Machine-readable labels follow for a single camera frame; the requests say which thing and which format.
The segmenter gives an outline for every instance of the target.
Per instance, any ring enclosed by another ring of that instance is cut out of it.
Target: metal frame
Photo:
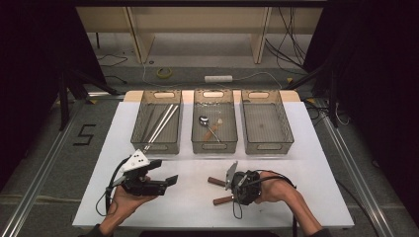
[[[2,237],[18,236],[19,231],[23,227],[25,220],[32,209],[32,206],[34,205],[35,200],[37,199],[37,196],[40,193],[43,184],[45,183],[46,178],[55,163],[55,160],[57,159],[57,156],[59,155],[59,152],[61,151],[65,140],[67,139],[73,122],[76,119],[78,113],[83,108],[83,105],[83,101],[77,101],[74,104],[74,108],[72,110],[72,114],[67,126],[63,131],[58,133],[57,138],[54,140],[51,148],[49,149],[49,152],[47,153],[40,169],[35,175],[34,180],[32,181],[18,207],[15,209],[9,221],[7,222],[6,228],[3,230],[1,235]]]
[[[320,107],[325,107],[325,103],[321,100],[316,100]],[[345,143],[345,139],[342,137],[339,128],[335,127],[329,118],[325,118],[324,124],[329,131],[330,137],[336,145],[339,151],[340,157],[345,164],[346,169],[351,177],[352,182],[360,195],[361,201],[363,202],[365,209],[371,217],[374,226],[377,229],[379,236],[387,237],[394,236],[388,221],[382,212],[373,192],[370,190],[361,170],[358,168],[354,157],[352,156],[348,146]]]

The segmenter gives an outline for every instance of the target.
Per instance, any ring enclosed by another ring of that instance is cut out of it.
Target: metal rod
[[[167,110],[167,112],[165,113],[163,119],[161,120],[161,122],[159,123],[159,125],[156,127],[155,131],[153,132],[153,134],[149,138],[148,143],[153,143],[157,139],[160,132],[163,130],[163,128],[166,126],[167,122],[169,122],[169,120],[172,118],[172,116],[175,114],[175,112],[178,110],[178,108],[179,108],[179,106],[170,105],[170,107]],[[150,148],[150,145],[148,144],[147,146],[144,147],[143,152],[145,153],[146,151],[148,151],[149,148]]]
[[[169,105],[166,105],[163,112],[160,114],[159,118],[157,119],[157,122],[154,124],[153,128],[151,128],[150,132],[148,132],[148,134],[146,136],[146,141],[147,142],[149,142],[151,137],[153,137],[155,135],[156,131],[158,130],[158,127],[162,124],[162,122],[164,121],[164,118],[168,115],[168,113],[170,112],[170,109],[173,107],[173,105],[170,105],[169,109],[167,109],[167,107],[169,107]]]

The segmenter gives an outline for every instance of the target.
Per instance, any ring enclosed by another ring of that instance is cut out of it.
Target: white table
[[[185,103],[180,153],[162,158],[160,168],[151,170],[153,180],[179,175],[178,183],[165,196],[140,207],[121,227],[138,229],[276,229],[291,227],[292,213],[283,202],[251,203],[242,206],[243,218],[236,219],[232,203],[212,205],[212,200],[230,195],[230,191],[209,184],[208,177],[223,180],[226,170],[238,160],[237,171],[270,169],[289,177],[303,194],[313,214],[324,227],[348,228],[354,225],[348,208],[335,183],[306,108],[301,102],[285,102],[294,144],[287,155],[246,155],[239,104],[235,104],[238,142],[235,154],[194,154],[191,143],[193,104]],[[121,102],[99,156],[90,183],[81,201],[73,225],[90,228],[104,217],[96,212],[118,164],[134,152],[130,143],[139,103]],[[104,201],[99,208],[105,212]]]

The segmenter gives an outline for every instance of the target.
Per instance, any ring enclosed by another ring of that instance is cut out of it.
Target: human hand
[[[260,173],[260,179],[270,176],[278,175],[266,171]],[[303,196],[287,181],[273,179],[261,183],[261,194],[255,200],[256,203],[280,200],[283,200],[291,209],[305,236],[310,236],[322,229],[320,223],[308,208]]]
[[[123,187],[117,186],[108,214],[99,226],[100,231],[105,236],[110,236],[139,206],[155,198],[157,196],[130,195]]]
[[[127,219],[139,206],[155,198],[157,196],[134,196],[128,194],[123,187],[117,186],[108,211],[108,216],[115,215]]]
[[[260,179],[278,176],[273,172],[263,171],[260,173]],[[261,194],[255,199],[255,203],[259,204],[263,201],[277,202],[283,200],[288,202],[295,195],[295,188],[285,180],[267,180],[261,183]]]

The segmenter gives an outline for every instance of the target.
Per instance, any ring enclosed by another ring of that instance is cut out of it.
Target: storage bin
[[[293,145],[280,91],[241,92],[241,115],[246,154],[287,154]]]
[[[208,126],[202,124],[202,117],[208,119]],[[234,153],[237,126],[232,90],[195,90],[192,124],[194,153]]]
[[[148,154],[178,154],[182,91],[144,91],[132,132],[135,149]]]

